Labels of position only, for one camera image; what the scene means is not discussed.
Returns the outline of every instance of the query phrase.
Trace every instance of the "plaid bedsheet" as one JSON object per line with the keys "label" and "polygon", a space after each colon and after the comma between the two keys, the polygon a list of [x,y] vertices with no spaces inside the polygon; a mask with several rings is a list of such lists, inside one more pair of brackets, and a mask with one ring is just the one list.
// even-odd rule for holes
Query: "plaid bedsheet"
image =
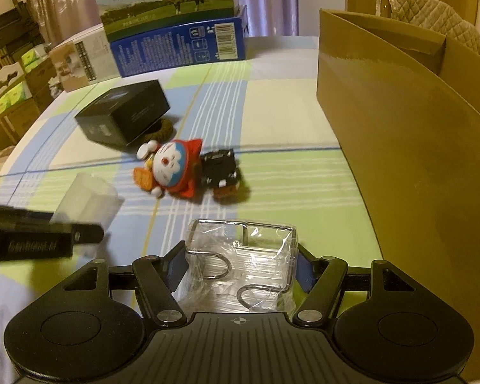
{"label": "plaid bedsheet", "polygon": [[[381,258],[370,219],[338,142],[316,101],[317,38],[248,39],[248,60],[193,65],[115,79],[63,94],[21,140],[0,174],[0,204],[55,210],[78,172],[113,183],[125,202],[98,255],[126,265],[164,255],[195,218],[291,224],[315,255],[350,265]],[[87,141],[74,116],[111,87],[159,79],[178,138],[202,138],[203,152],[235,149],[241,200],[219,205],[164,196],[133,184],[132,155]],[[0,264],[0,384],[16,373],[3,346],[8,321],[88,260]]]}

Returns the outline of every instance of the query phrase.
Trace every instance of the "metal screw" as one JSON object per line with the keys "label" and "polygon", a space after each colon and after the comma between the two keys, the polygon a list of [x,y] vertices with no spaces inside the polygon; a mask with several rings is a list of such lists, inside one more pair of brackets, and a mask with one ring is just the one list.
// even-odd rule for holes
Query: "metal screw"
{"label": "metal screw", "polygon": [[306,323],[318,322],[322,319],[322,314],[318,310],[307,309],[298,313],[297,317]]}
{"label": "metal screw", "polygon": [[181,314],[181,312],[178,312],[177,310],[167,309],[167,310],[162,310],[156,316],[162,322],[170,324],[170,323],[176,322],[177,320],[180,320],[183,315]]}

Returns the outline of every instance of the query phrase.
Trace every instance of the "round black disc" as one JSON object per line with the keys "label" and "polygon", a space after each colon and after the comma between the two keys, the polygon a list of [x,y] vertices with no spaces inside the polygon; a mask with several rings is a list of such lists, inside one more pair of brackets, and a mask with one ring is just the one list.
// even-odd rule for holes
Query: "round black disc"
{"label": "round black disc", "polygon": [[379,380],[427,381],[458,373],[472,348],[467,322],[453,310],[424,304],[417,313],[398,300],[368,300],[338,318],[334,341],[343,356]]}
{"label": "round black disc", "polygon": [[56,381],[85,381],[108,374],[132,359],[143,341],[141,317],[110,299],[81,304],[75,300],[70,310],[24,310],[4,333],[14,364],[28,375]]}

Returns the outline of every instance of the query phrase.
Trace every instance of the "blue box side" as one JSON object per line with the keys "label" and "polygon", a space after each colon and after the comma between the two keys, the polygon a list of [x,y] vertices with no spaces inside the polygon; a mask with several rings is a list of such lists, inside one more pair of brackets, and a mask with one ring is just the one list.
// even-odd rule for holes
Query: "blue box side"
{"label": "blue box side", "polygon": [[[244,19],[230,17],[151,30],[112,42],[121,76],[132,76],[199,63],[244,60]],[[220,60],[215,37],[216,24],[233,23],[236,38],[236,59]]]}

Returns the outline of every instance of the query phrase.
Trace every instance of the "clear plastic wrap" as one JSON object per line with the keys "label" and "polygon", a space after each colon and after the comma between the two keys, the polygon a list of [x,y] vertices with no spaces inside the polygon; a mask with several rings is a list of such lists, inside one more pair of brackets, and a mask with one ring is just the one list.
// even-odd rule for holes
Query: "clear plastic wrap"
{"label": "clear plastic wrap", "polygon": [[[51,222],[100,224],[106,231],[114,220],[124,198],[106,180],[88,173],[78,173],[60,201]],[[95,259],[96,244],[79,244],[73,248],[76,254]]]}
{"label": "clear plastic wrap", "polygon": [[193,312],[292,312],[297,231],[237,220],[194,220],[186,238],[184,297]]}

